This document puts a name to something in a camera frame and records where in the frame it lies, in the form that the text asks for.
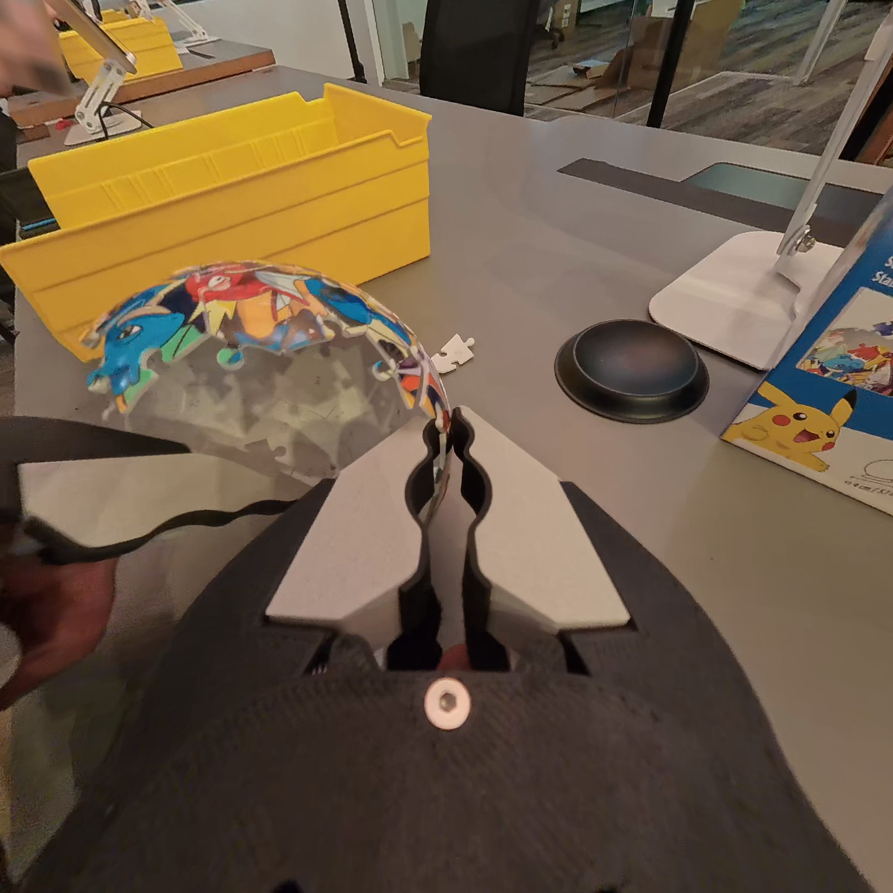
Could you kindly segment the partly built puzzle ball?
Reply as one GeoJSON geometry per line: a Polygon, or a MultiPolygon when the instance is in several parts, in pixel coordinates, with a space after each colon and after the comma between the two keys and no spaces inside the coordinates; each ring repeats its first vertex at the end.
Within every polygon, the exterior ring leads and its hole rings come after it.
{"type": "Polygon", "coordinates": [[[173,273],[82,333],[104,418],[273,480],[277,498],[337,477],[415,417],[438,437],[433,514],[450,459],[450,405],[412,329],[363,289],[304,267],[217,262],[173,273]]]}

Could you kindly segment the grey table with brown edge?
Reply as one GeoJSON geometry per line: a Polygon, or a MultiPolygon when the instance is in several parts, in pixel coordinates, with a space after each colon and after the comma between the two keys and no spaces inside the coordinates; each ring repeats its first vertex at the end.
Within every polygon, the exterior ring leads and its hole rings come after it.
{"type": "MultiPolygon", "coordinates": [[[[113,101],[126,105],[276,65],[273,50],[228,40],[217,40],[189,50],[180,60],[182,68],[179,70],[126,81],[117,90],[113,101]]],[[[8,115],[19,128],[35,128],[73,117],[86,90],[87,85],[78,81],[73,85],[71,95],[33,92],[12,96],[8,100],[8,115]]]]}

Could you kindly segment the black round puzzle stand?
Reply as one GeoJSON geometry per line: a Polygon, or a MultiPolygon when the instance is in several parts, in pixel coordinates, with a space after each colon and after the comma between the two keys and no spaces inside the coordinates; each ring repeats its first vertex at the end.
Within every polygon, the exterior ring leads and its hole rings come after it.
{"type": "Polygon", "coordinates": [[[710,387],[698,350],[678,333],[645,320],[608,320],[583,329],[558,350],[553,370],[577,406],[638,425],[694,412],[710,387]]]}

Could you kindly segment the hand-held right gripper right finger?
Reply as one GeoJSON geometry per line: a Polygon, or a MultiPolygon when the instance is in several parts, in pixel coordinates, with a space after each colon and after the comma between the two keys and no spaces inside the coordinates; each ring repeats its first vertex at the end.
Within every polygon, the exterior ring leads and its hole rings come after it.
{"type": "Polygon", "coordinates": [[[570,631],[631,620],[559,477],[468,407],[453,411],[460,492],[472,508],[462,578],[472,667],[506,672],[511,653],[570,631]]]}

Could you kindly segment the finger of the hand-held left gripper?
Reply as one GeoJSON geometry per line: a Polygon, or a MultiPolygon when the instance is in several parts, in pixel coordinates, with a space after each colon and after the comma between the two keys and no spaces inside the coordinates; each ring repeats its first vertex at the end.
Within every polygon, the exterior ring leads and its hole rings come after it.
{"type": "Polygon", "coordinates": [[[103,457],[17,468],[17,555],[77,564],[130,553],[159,536],[281,514],[306,481],[205,453],[103,457]]]}

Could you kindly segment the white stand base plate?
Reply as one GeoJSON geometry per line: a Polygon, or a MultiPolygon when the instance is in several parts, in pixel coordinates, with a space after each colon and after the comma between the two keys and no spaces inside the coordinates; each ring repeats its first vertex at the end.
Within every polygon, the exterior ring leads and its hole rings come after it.
{"type": "Polygon", "coordinates": [[[891,53],[889,15],[785,232],[747,231],[720,245],[651,299],[655,322],[757,371],[778,363],[814,315],[820,285],[843,252],[816,240],[810,222],[891,53]]]}

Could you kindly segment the blue puzzle box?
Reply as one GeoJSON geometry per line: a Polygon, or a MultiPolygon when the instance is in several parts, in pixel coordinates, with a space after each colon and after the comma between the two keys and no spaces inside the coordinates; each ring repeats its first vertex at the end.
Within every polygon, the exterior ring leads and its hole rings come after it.
{"type": "Polygon", "coordinates": [[[817,308],[723,441],[892,514],[892,199],[817,290],[817,308]]]}

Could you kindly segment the joined white puzzle piece pair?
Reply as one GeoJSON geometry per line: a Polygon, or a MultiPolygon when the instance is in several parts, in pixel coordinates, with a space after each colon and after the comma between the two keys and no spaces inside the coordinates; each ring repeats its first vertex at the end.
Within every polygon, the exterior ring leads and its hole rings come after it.
{"type": "Polygon", "coordinates": [[[438,374],[445,375],[456,371],[464,363],[474,359],[475,339],[463,339],[455,334],[440,351],[431,354],[430,361],[438,374]]]}

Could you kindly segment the yellow plastic bin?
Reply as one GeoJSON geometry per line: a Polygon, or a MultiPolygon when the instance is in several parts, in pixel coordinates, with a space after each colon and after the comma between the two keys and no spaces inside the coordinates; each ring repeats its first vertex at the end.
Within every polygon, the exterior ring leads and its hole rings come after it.
{"type": "Polygon", "coordinates": [[[361,286],[430,255],[431,116],[326,84],[34,159],[58,229],[2,247],[53,337],[212,262],[296,264],[361,286]]]}
{"type": "MultiPolygon", "coordinates": [[[[160,18],[130,18],[122,13],[116,19],[105,13],[102,29],[135,60],[136,72],[126,73],[127,81],[145,80],[183,69],[169,28],[160,18]]],[[[73,29],[60,32],[59,43],[69,69],[84,83],[93,81],[103,61],[111,59],[106,52],[96,51],[73,29]]]]}

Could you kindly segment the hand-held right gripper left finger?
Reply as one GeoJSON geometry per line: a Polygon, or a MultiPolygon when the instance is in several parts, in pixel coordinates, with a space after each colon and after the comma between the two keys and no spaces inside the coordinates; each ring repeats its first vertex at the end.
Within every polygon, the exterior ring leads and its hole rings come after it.
{"type": "Polygon", "coordinates": [[[430,522],[443,496],[442,431],[415,417],[335,479],[266,608],[383,649],[392,669],[438,665],[442,609],[430,522]]]}

